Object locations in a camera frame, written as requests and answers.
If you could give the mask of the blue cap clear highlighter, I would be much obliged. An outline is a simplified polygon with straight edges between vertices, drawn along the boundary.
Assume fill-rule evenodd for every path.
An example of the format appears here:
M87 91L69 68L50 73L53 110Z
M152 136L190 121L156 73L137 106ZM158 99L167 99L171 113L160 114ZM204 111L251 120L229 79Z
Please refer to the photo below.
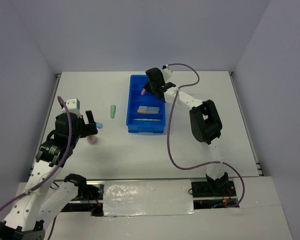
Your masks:
M157 106L142 106L142 105L140 105L138 107L138 109L141 109L141 110L152 110L152 111L159 111L160 110L160 108L157 107Z

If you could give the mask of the red pink highlighter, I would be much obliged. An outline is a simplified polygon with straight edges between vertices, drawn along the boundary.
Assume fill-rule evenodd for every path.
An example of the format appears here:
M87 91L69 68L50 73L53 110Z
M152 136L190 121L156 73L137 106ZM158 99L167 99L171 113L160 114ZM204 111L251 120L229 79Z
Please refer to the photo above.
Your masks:
M86 139L92 145L94 145L98 142L98 137L96 135L89 135L86 137Z

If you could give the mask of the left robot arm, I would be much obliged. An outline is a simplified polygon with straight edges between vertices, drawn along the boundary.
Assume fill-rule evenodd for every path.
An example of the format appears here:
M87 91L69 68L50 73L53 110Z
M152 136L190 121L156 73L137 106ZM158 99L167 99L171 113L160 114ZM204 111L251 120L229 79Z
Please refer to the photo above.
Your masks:
M4 207L13 206L0 221L0 240L42 240L47 227L55 224L57 215L71 200L99 196L98 187L89 186L85 177L71 173L47 197L78 140L98 132L92 111L87 110L85 114L87 123L83 116L72 111L55 118L55 129L41 144L23 192L4 204Z

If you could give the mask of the orange cap grey highlighter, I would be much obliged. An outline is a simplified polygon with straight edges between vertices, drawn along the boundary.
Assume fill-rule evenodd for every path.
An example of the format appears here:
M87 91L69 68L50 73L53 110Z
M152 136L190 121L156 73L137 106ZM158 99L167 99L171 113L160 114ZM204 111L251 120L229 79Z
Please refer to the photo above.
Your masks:
M139 114L158 114L159 111L155 109L138 109L137 113Z

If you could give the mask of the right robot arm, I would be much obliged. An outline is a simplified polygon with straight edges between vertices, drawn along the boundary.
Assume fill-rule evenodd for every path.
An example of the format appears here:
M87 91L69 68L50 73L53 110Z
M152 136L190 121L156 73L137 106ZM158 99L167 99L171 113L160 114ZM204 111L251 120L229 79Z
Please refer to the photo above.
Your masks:
M197 80L194 83L176 85L169 81L172 77L172 66L182 66L194 72ZM225 162L219 149L219 140L223 124L215 103L208 99L206 101L197 99L182 91L200 82L198 72L191 66L184 63L166 64L162 68L153 67L145 71L147 82L144 84L142 93L148 92L157 100L171 103L171 110L167 124L167 153L168 157L179 170L190 171L200 167L207 167L205 177L207 190L213 196L220 195L225 190L229 181L229 175L224 169ZM208 161L190 167L181 167L173 159L171 152L171 124L175 107L184 110L189 115L190 129L194 139L199 142L206 151Z

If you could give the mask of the green highlighter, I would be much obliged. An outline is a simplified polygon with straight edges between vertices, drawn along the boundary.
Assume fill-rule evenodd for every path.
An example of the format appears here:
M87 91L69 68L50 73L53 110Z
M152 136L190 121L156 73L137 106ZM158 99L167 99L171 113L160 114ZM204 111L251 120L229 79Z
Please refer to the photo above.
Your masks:
M110 106L110 118L114 119L116 116L116 105L111 105Z

